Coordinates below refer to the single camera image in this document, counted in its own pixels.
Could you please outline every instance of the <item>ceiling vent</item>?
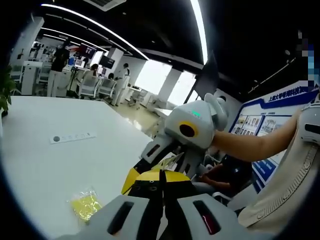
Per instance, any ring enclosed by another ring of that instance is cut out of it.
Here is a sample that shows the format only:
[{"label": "ceiling vent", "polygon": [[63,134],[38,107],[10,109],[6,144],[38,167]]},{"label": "ceiling vent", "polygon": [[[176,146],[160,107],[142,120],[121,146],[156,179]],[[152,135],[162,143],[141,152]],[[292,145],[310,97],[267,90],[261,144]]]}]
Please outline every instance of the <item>ceiling vent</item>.
[{"label": "ceiling vent", "polygon": [[123,4],[127,0],[83,0],[93,6],[101,9],[102,11],[108,11],[114,7]]}]

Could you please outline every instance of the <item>ceiling light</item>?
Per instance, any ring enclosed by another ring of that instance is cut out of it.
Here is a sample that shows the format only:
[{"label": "ceiling light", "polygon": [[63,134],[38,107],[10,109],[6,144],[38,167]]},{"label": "ceiling light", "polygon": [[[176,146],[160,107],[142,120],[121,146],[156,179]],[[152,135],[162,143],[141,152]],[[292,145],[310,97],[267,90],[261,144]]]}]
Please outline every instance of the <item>ceiling light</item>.
[{"label": "ceiling light", "polygon": [[[52,35],[49,35],[49,34],[43,34],[43,36],[47,36],[47,37],[55,38],[55,39],[60,39],[60,40],[62,40],[62,41],[65,41],[65,40],[66,40],[66,39],[64,39],[64,38],[57,37],[57,36],[52,36]],[[79,43],[76,43],[76,42],[74,42],[74,41],[70,41],[70,43],[80,46]]]},{"label": "ceiling light", "polygon": [[208,50],[207,50],[207,40],[206,40],[204,21],[202,19],[202,14],[201,14],[198,0],[190,0],[190,1],[191,1],[194,15],[195,15],[196,24],[198,25],[201,47],[202,47],[203,64],[205,65],[208,61]]},{"label": "ceiling light", "polygon": [[95,46],[96,48],[101,49],[101,50],[107,52],[107,50],[103,49],[102,47],[99,47],[99,46],[97,46],[97,45],[95,45],[95,44],[93,44],[93,43],[91,43],[91,42],[89,42],[89,41],[83,40],[83,39],[81,39],[81,38],[79,38],[79,37],[76,37],[76,36],[72,36],[72,35],[67,34],[67,33],[64,33],[64,32],[62,32],[62,31],[57,31],[57,30],[53,30],[53,29],[45,28],[45,27],[42,27],[41,29],[48,30],[48,31],[53,31],[53,32],[56,32],[56,33],[58,33],[58,34],[67,35],[67,36],[69,36],[69,37],[72,37],[72,38],[78,39],[78,40],[80,40],[80,41],[83,41],[83,42],[85,42],[85,43],[87,43],[87,44],[91,44],[91,45]]},{"label": "ceiling light", "polygon": [[139,53],[141,56],[143,56],[146,60],[149,60],[149,58],[144,55],[141,51],[139,51],[135,46],[133,46],[131,43],[129,43],[128,41],[126,41],[125,39],[123,39],[121,36],[119,36],[118,34],[116,34],[115,32],[111,31],[110,29],[106,28],[105,26],[103,26],[102,24],[92,20],[91,18],[87,17],[87,16],[84,16],[76,11],[72,11],[70,9],[67,9],[67,8],[64,8],[64,7],[61,7],[61,6],[56,6],[56,5],[52,5],[52,4],[41,4],[42,7],[50,7],[50,8],[55,8],[55,9],[60,9],[60,10],[63,10],[63,11],[66,11],[66,12],[69,12],[71,14],[74,14],[74,15],[77,15],[83,19],[86,19],[88,20],[89,22],[99,26],[100,28],[106,30],[107,32],[111,33],[112,35],[114,35],[115,37],[117,37],[118,39],[120,39],[121,41],[123,41],[125,44],[127,44],[129,47],[131,47],[132,49],[134,49],[137,53]]}]

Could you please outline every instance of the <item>white pillar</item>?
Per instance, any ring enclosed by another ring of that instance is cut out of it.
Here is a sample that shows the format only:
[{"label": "white pillar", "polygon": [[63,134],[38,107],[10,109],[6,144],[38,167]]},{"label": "white pillar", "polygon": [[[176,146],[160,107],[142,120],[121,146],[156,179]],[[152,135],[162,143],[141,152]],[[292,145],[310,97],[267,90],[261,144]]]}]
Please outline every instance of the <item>white pillar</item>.
[{"label": "white pillar", "polygon": [[[17,40],[14,49],[10,56],[10,64],[13,65],[16,62],[23,63],[29,58],[30,50],[36,37],[44,25],[45,20],[43,17],[36,16],[33,18],[34,21],[30,20],[26,28],[21,32],[19,39]],[[21,59],[17,59],[18,55],[23,51]]]},{"label": "white pillar", "polygon": [[113,73],[117,66],[118,66],[118,63],[120,62],[120,59],[122,58],[124,52],[119,50],[118,48],[111,48],[107,57],[110,58],[110,59],[113,59],[114,60],[114,64],[113,64],[113,67],[111,69],[107,68],[106,72],[105,72],[105,75],[108,76],[110,73]]},{"label": "white pillar", "polygon": [[178,79],[180,78],[181,74],[181,71],[171,68],[158,94],[158,98],[161,101],[168,101],[168,98],[172,93],[172,90],[174,89],[176,83],[178,82]]}]

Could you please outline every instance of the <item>office room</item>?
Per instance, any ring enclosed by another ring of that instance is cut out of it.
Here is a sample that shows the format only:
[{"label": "office room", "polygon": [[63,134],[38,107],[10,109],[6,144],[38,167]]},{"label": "office room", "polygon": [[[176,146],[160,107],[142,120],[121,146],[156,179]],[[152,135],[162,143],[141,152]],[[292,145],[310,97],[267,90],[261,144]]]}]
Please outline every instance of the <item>office room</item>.
[{"label": "office room", "polygon": [[4,233],[317,238],[320,79],[306,3],[16,4],[1,15],[14,18],[1,44]]}]

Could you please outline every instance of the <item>black shirt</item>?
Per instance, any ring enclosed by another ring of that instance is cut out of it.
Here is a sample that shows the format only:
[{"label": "black shirt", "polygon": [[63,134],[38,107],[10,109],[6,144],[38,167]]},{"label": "black shirt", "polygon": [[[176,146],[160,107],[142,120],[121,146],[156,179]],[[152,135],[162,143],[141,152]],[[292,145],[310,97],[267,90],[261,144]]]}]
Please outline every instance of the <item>black shirt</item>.
[{"label": "black shirt", "polygon": [[51,70],[62,72],[62,69],[66,66],[66,62],[69,59],[69,51],[65,48],[58,49],[54,57],[55,60],[52,63]]},{"label": "black shirt", "polygon": [[238,193],[252,177],[251,162],[225,155],[221,163],[223,165],[222,169],[208,177],[217,182],[229,183],[232,188],[231,192]]}]

